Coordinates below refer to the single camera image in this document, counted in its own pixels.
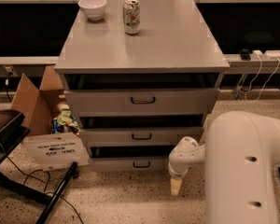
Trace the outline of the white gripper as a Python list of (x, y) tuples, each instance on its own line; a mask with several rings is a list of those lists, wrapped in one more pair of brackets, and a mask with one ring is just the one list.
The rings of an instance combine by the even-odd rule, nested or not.
[(170, 176), (171, 194), (177, 196), (182, 179), (188, 169), (194, 165), (202, 164), (205, 161), (205, 145), (190, 137), (184, 136), (169, 154), (168, 171)]

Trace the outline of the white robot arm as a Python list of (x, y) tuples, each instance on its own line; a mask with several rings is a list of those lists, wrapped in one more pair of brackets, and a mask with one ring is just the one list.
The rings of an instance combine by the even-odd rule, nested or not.
[(169, 155), (172, 194), (201, 163), (206, 224), (279, 224), (273, 169), (280, 165), (280, 119), (231, 111), (212, 121), (204, 145), (183, 137)]

